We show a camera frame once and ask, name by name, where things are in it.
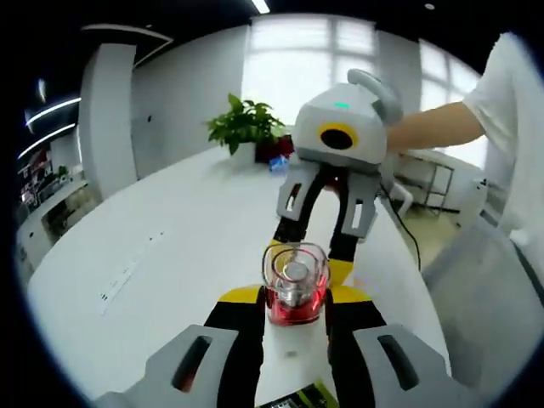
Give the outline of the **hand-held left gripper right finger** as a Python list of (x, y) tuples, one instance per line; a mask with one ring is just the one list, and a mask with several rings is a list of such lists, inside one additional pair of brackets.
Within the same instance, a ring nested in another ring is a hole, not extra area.
[(445, 358), (349, 286), (326, 291), (326, 334), (341, 407), (463, 407)]

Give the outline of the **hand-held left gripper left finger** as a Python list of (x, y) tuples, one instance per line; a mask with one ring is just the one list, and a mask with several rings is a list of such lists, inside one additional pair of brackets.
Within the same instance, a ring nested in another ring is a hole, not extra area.
[(143, 377), (98, 407), (253, 407), (264, 362), (265, 290), (244, 286), (220, 297), (206, 322), (156, 351)]

